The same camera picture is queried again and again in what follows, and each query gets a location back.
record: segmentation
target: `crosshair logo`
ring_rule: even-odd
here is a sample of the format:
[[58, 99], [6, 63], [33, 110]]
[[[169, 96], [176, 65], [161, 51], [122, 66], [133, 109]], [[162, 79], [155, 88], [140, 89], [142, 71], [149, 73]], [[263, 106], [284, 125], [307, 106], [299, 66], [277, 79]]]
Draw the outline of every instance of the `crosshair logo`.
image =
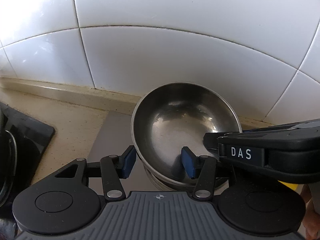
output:
[[161, 194], [158, 194], [158, 195], [156, 195], [155, 197], [160, 200], [160, 199], [163, 199], [165, 196], [164, 196], [164, 195], [161, 195]]

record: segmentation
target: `gray ribbed grip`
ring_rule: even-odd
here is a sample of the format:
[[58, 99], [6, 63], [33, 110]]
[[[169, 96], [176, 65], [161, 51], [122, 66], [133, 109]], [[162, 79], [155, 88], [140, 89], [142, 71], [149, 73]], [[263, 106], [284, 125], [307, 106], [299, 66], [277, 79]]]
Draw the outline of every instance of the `gray ribbed grip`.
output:
[[[253, 240], [228, 226], [210, 203], [192, 200], [186, 192], [132, 192], [130, 197], [108, 203], [90, 225], [63, 236], [23, 232], [17, 240]], [[303, 239], [296, 233], [276, 240]]]

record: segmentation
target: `stainless steel bowl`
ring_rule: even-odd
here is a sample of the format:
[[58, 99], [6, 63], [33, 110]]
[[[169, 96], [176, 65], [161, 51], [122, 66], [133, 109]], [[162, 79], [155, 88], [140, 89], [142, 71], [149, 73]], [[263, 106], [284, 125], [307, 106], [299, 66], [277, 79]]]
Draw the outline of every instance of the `stainless steel bowl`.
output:
[[176, 186], [196, 183], [180, 161], [181, 148], [210, 155], [203, 146], [206, 132], [241, 131], [231, 106], [213, 91], [191, 83], [170, 83], [145, 95], [131, 119], [131, 135], [145, 167]]

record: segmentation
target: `yellow part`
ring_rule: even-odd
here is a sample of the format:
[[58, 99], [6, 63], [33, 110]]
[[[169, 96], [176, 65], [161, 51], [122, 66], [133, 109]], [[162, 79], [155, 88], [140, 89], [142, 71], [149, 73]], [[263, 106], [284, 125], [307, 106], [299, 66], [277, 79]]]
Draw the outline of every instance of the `yellow part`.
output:
[[281, 182], [283, 185], [286, 185], [287, 187], [289, 187], [292, 190], [296, 190], [298, 187], [298, 184], [292, 184], [292, 183], [287, 183], [287, 182], [282, 182], [282, 181], [279, 181], [279, 182]]

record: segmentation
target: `metal pivot screw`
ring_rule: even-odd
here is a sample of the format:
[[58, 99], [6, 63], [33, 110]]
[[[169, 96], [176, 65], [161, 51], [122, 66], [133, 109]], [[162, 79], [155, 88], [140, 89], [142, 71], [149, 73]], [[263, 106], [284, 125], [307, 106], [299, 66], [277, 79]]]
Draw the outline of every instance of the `metal pivot screw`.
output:
[[114, 189], [107, 192], [107, 196], [110, 198], [118, 198], [122, 196], [122, 192], [120, 190]]
[[197, 190], [197, 191], [195, 192], [195, 195], [196, 195], [198, 198], [207, 198], [207, 197], [210, 197], [211, 193], [210, 193], [210, 191], [208, 191], [208, 190], [201, 189], [201, 190]]

